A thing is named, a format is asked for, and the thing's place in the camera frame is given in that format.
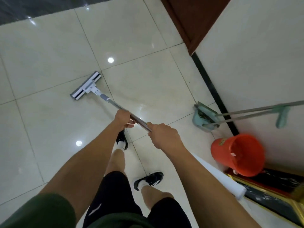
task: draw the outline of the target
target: black shoe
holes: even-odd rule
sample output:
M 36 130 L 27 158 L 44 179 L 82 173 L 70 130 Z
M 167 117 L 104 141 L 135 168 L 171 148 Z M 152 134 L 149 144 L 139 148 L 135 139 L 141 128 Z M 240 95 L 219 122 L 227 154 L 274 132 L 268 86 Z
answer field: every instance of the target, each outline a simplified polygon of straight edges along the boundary
M 125 142 L 126 146 L 125 146 L 125 150 L 128 148 L 128 142 L 125 136 L 125 130 L 122 130 L 118 133 L 118 136 L 116 138 L 116 143 L 118 144 L 119 141 Z
M 163 178 L 164 178 L 164 174 L 162 172 L 154 172 L 154 173 L 150 174 L 149 176 L 136 180 L 134 182 L 133 186 L 134 186 L 134 189 L 139 191 L 139 189 L 138 189 L 139 182 L 144 180 L 149 184 L 149 186 L 154 186 L 154 185 L 157 185 L 158 183 L 160 183 L 163 180 Z

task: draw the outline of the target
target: green sleeve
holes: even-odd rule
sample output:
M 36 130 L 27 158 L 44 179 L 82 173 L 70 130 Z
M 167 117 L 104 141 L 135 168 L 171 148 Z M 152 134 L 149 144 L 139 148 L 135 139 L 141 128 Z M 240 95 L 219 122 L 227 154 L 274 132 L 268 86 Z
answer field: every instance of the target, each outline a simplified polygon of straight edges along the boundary
M 0 228 L 74 228 L 71 204 L 58 194 L 38 194 L 20 207 Z

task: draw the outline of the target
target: mop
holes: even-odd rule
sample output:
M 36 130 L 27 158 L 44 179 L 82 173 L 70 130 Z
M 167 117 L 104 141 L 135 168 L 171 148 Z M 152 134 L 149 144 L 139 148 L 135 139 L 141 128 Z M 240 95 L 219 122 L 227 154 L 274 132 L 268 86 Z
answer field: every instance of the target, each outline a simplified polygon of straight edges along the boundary
M 278 129 L 283 128 L 286 126 L 287 123 L 287 115 L 290 110 L 291 106 L 297 106 L 297 105 L 304 105 L 304 101 L 295 101 L 295 102 L 288 102 L 288 103 L 282 103 L 272 106 L 266 106 L 266 107 L 259 107 L 254 109 L 248 109 L 248 110 L 240 110 L 230 113 L 224 113 L 224 114 L 218 114 L 216 111 L 210 109 L 209 107 L 205 106 L 203 103 L 198 102 L 194 105 L 195 107 L 195 114 L 193 116 L 192 122 L 202 130 L 206 132 L 210 132 L 216 128 L 219 127 L 220 124 L 225 122 L 233 122 L 237 120 L 242 119 L 248 119 L 248 118 L 254 118 L 262 115 L 267 114 L 275 114 L 277 113 L 279 116 L 276 121 L 276 127 Z M 251 112 L 257 112 L 254 114 L 249 114 L 237 118 L 232 118 L 228 120 L 220 120 L 219 117 L 221 116 L 227 116 L 227 115 L 235 115 L 235 114 L 243 114 L 243 113 L 251 113 Z
M 113 106 L 115 106 L 117 109 L 123 109 L 125 108 L 121 107 L 119 104 L 114 102 L 111 98 L 109 98 L 107 95 L 103 94 L 97 87 L 96 82 L 101 78 L 100 73 L 95 71 L 80 87 L 78 87 L 70 96 L 74 98 L 75 100 L 80 99 L 85 93 L 93 92 L 97 96 L 100 96 L 103 100 L 105 100 L 108 103 L 111 103 Z M 137 124 L 139 124 L 141 127 L 143 127 L 146 131 L 151 132 L 151 129 L 147 126 L 147 123 L 144 122 L 139 117 L 135 116 L 134 114 L 130 113 L 130 118 L 135 121 Z

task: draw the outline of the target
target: dark marble floor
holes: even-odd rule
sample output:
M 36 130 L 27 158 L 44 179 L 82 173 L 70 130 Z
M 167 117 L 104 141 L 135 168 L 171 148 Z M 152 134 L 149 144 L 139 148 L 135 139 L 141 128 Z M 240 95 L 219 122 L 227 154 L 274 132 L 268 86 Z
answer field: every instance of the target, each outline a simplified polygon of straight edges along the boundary
M 0 0 L 0 25 L 109 0 Z

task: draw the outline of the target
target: person's left arm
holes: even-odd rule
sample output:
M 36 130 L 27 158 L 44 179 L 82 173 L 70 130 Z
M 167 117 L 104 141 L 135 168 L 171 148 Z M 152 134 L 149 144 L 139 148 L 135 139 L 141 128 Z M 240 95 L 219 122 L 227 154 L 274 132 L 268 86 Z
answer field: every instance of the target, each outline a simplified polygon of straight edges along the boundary
M 118 133 L 125 127 L 134 127 L 134 123 L 130 120 L 130 112 L 118 110 L 114 121 L 71 157 L 40 194 L 55 193 L 63 196 L 74 208 L 78 222 L 98 190 Z

